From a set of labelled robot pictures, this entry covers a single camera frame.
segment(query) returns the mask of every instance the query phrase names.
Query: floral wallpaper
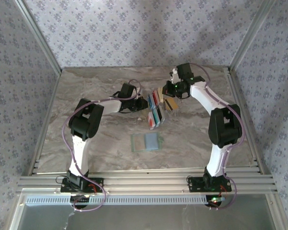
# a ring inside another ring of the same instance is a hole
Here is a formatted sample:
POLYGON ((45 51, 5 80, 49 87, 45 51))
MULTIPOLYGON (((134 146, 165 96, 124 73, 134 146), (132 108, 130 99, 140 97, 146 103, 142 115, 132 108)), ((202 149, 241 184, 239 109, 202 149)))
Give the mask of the floral wallpaper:
POLYGON ((0 230, 32 159, 56 77, 13 0, 0 0, 0 230))
POLYGON ((237 76, 288 216, 288 0, 273 6, 237 76))
POLYGON ((26 0, 60 67, 229 65, 261 0, 26 0))

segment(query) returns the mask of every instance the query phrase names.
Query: stack of cards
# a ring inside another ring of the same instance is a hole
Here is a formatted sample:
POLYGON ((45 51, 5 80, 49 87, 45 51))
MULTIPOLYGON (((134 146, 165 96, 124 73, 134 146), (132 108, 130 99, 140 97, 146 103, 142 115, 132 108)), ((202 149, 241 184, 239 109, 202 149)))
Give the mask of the stack of cards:
POLYGON ((163 124, 166 119, 166 113, 163 109, 163 104, 161 103, 160 94, 158 91, 159 90, 154 90, 153 93, 149 94, 147 97, 149 108, 151 109, 151 112, 148 114, 150 129, 154 129, 155 127, 163 124))

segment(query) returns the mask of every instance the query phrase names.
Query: gray marble table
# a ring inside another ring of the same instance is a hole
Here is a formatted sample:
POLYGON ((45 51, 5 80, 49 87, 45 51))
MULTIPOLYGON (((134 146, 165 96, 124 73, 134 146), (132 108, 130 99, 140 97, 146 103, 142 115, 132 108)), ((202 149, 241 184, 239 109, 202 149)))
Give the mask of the gray marble table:
MULTIPOLYGON (((65 172, 71 157, 64 145, 61 128, 79 100, 100 100, 120 90, 123 82, 137 79, 144 94, 165 85, 172 67, 151 68, 71 68, 64 69, 59 81, 51 119, 37 173, 65 172)), ((211 75, 211 89, 221 98, 234 103, 231 89, 222 67, 206 67, 211 75)), ((203 71, 192 68, 195 76, 206 78, 203 71)), ((208 137, 209 114, 194 99, 178 100, 178 110, 169 112, 169 119, 161 127, 150 131, 148 109, 132 114, 110 114, 102 117, 99 130, 88 143, 90 171, 137 170, 205 167, 210 158, 208 137), (164 139, 162 150, 132 152, 131 135, 159 132, 164 139)), ((69 143, 71 134, 65 129, 69 143)), ((234 149, 228 165, 244 166, 252 163, 247 140, 234 149)))

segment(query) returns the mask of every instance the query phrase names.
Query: purple cable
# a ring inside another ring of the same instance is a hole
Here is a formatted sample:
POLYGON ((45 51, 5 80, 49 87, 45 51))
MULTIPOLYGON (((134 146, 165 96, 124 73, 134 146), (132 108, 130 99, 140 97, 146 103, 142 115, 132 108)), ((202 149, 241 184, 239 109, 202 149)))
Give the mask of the purple cable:
POLYGON ((229 153, 229 150, 232 149, 232 148, 238 147, 239 145, 241 145, 241 144, 243 143, 243 141, 244 141, 244 139, 245 139, 245 129, 244 129, 244 125, 243 125, 242 119, 241 119, 241 117, 236 113, 236 111, 233 110, 233 109, 232 109, 230 106, 228 106, 227 104, 219 101, 219 100, 218 100, 215 96, 213 96, 213 95, 211 94, 211 92, 208 90, 208 85, 210 84, 210 81, 211 81, 211 78, 210 78, 208 72, 207 72, 202 66, 200 66, 200 65, 197 65, 197 64, 195 64, 195 63, 190 63, 190 64, 191 64, 191 65, 195 65, 195 66, 199 67, 200 69, 202 69, 202 70, 204 71, 204 73, 206 74, 206 76, 207 76, 207 78, 208 78, 208 81, 207 81, 207 83, 206 83, 206 85, 205 85, 205 91, 207 92, 207 94, 208 94, 213 100, 215 100, 217 103, 219 103, 219 104, 221 104, 222 106, 224 106, 224 107, 226 107, 227 109, 229 109, 229 110, 235 115, 235 117, 238 119, 238 121, 239 121, 239 123, 240 123, 240 125, 241 125, 241 129, 242 129, 242 136, 241 136, 240 141, 239 141, 238 143, 234 144, 234 145, 231 145, 231 146, 227 147, 227 149, 225 150, 225 156, 224 156, 224 158, 223 158, 223 160, 222 160, 222 162, 221 162, 223 176, 225 177, 225 179, 230 180, 231 183, 232 183, 232 184, 234 185, 234 187, 235 187, 235 194, 234 194, 233 199, 230 201, 230 203, 229 203, 228 205, 226 205, 225 207, 219 207, 219 208, 218 208, 218 209, 224 209, 224 208, 227 208, 227 207, 231 206, 231 205, 235 202, 236 197, 237 197, 237 186, 236 186, 236 183, 234 182, 234 180, 233 180, 232 178, 228 177, 228 176, 225 174, 225 161, 226 161, 226 159, 227 159, 227 155, 228 155, 228 153, 229 153))
POLYGON ((72 160, 76 166, 76 169, 78 170, 79 174, 84 178, 86 179, 88 182, 98 186, 102 193, 104 194, 104 198, 102 200, 102 202, 95 208, 92 208, 92 209, 86 209, 86 210, 82 210, 82 209, 77 209, 76 208, 76 203, 77 203, 77 199, 75 200, 75 202, 73 203, 73 208, 75 211, 80 211, 80 212, 89 212, 89 211, 94 211, 94 210, 97 210, 99 209, 101 206, 103 206, 103 204, 105 203, 106 201, 106 198, 107 198, 107 195, 106 195, 106 191, 105 189, 100 186, 98 183, 96 183, 95 181, 92 181, 91 179, 87 178, 86 176, 83 175, 83 173, 80 171, 80 168, 79 166, 77 165, 77 161, 76 161, 76 158, 75 158, 75 155, 74 155, 74 152, 73 152, 73 149, 70 147, 70 145, 67 143, 67 140, 65 138, 65 134, 64 134, 64 130, 65 130, 65 127, 67 125, 67 123, 69 122, 69 120, 77 113, 79 112, 80 110, 82 110, 83 108, 91 105, 91 104, 94 104, 94 103, 100 103, 100 102, 107 102, 107 101, 113 101, 113 100, 120 100, 120 101, 127 101, 127 100, 131 100, 133 98, 135 98, 136 96, 140 95, 141 93, 141 90, 142 90, 142 86, 140 84, 140 82, 138 80, 135 80, 135 79, 132 79, 130 80, 128 83, 130 83, 131 81, 136 81, 139 85, 140 85, 140 89, 139 89, 139 92, 135 95, 135 96, 132 96, 132 97, 129 97, 129 98, 117 98, 117 97, 111 97, 111 98, 106 98, 106 99, 103 99, 103 100, 100 100, 100 101, 93 101, 93 102, 88 102, 84 105, 82 105, 81 107, 79 107, 78 109, 76 109, 64 122, 63 124, 63 127, 62 127, 62 137, 63 137, 63 141, 64 143, 66 144, 67 148, 69 149, 69 151, 71 152, 71 155, 72 155, 72 160))

